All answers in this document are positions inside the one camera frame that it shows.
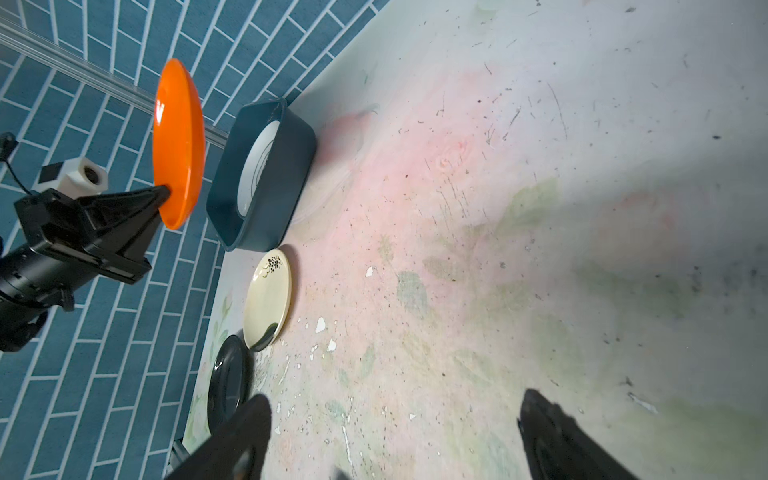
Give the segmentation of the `black plate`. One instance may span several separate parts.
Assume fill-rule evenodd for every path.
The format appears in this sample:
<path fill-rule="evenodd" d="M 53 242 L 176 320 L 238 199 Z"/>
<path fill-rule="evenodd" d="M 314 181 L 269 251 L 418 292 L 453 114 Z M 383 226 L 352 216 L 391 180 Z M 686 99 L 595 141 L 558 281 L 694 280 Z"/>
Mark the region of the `black plate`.
<path fill-rule="evenodd" d="M 242 338 L 228 336 L 217 353 L 209 382 L 207 423 L 211 434 L 250 398 L 252 370 L 252 356 Z"/>

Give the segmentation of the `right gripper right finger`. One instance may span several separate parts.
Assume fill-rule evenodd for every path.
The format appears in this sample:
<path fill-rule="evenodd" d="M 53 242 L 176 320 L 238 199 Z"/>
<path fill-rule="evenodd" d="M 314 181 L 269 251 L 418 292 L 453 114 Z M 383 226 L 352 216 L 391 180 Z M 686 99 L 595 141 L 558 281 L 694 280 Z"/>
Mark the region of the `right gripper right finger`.
<path fill-rule="evenodd" d="M 535 389 L 525 391 L 517 425 L 534 480 L 636 479 L 560 405 Z"/>

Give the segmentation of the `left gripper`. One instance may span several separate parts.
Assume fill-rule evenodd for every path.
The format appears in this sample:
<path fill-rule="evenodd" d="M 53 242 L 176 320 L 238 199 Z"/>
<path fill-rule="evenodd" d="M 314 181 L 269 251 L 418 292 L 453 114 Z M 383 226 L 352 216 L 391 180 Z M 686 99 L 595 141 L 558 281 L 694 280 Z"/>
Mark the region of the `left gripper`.
<path fill-rule="evenodd" d="M 155 186 L 71 199 L 54 189 L 14 205 L 25 244 L 1 259 L 1 349 L 17 352 L 58 306 L 73 310 L 75 292 L 97 276 L 125 284 L 151 269 L 145 254 L 170 189 Z"/>

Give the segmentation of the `teal plastic bin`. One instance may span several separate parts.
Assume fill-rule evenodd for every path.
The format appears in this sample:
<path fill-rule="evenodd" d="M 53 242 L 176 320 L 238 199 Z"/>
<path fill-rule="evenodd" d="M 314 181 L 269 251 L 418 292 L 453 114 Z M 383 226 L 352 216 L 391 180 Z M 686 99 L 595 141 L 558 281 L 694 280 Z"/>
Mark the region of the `teal plastic bin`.
<path fill-rule="evenodd" d="M 250 148 L 280 121 L 249 211 L 237 210 L 237 190 Z M 223 247 L 267 252 L 280 245 L 304 188 L 317 147 L 312 127 L 284 99 L 251 103 L 237 114 L 210 187 L 206 213 Z"/>

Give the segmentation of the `cream yellow plate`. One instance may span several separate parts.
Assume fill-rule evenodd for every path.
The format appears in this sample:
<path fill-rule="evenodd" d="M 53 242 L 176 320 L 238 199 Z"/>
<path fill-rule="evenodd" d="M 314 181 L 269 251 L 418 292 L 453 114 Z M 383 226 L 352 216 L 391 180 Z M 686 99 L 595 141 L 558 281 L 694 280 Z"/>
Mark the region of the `cream yellow plate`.
<path fill-rule="evenodd" d="M 279 335 L 288 316 L 293 275 L 288 257 L 280 249 L 267 252 L 249 284 L 244 313 L 243 338 L 252 352 L 260 352 Z"/>

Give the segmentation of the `orange plate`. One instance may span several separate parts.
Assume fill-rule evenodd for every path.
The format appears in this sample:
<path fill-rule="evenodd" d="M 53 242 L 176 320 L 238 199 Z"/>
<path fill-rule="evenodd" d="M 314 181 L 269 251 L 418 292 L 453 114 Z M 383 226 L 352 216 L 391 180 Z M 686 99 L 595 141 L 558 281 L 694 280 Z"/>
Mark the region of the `orange plate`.
<path fill-rule="evenodd" d="M 159 208 L 166 228 L 180 229 L 197 204 L 205 167 L 205 128 L 194 81 L 178 59 L 160 76 L 153 114 L 153 181 L 170 190 Z"/>

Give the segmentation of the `white plate cloud emblem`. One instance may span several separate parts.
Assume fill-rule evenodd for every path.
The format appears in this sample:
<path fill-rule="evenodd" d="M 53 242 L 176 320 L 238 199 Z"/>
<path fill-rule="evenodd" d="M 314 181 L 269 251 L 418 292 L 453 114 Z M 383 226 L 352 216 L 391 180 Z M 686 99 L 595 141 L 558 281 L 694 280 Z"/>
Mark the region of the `white plate cloud emblem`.
<path fill-rule="evenodd" d="M 237 190 L 237 210 L 241 217 L 245 217 L 249 211 L 279 127 L 280 121 L 267 124 L 252 144 L 246 157 Z"/>

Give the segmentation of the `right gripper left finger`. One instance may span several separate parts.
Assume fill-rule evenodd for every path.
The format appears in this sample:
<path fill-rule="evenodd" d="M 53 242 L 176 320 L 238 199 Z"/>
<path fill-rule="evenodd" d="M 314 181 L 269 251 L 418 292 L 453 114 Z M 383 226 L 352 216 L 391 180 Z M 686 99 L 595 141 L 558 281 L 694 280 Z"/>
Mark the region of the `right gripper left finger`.
<path fill-rule="evenodd" d="M 167 479 L 252 479 L 262 477 L 272 432 L 268 398 L 257 394 L 242 404 Z"/>

